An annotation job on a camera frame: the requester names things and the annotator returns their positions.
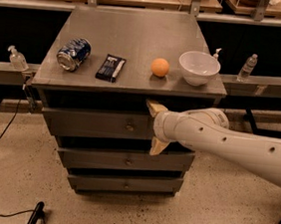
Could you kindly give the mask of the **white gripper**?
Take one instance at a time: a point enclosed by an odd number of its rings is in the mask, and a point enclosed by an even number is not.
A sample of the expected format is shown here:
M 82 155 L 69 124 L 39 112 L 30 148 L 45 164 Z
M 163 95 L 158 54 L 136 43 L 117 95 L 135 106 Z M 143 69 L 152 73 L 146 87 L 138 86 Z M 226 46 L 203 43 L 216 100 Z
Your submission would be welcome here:
M 150 155 L 159 155 L 165 148 L 168 147 L 169 142 L 177 141 L 176 127 L 183 115 L 179 112 L 170 112 L 166 107 L 157 101 L 146 99 L 146 105 L 149 113 L 154 117 L 153 131 L 155 137 L 151 140 Z

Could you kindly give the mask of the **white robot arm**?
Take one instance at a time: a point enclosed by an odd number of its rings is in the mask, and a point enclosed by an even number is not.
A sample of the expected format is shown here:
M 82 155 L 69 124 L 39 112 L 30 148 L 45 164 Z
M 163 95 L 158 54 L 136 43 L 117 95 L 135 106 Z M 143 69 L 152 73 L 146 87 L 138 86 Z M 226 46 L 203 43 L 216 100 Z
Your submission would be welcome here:
M 161 154 L 172 142 L 237 163 L 281 187 L 281 138 L 231 130 L 218 109 L 172 112 L 157 101 L 146 101 L 153 117 L 150 153 Z

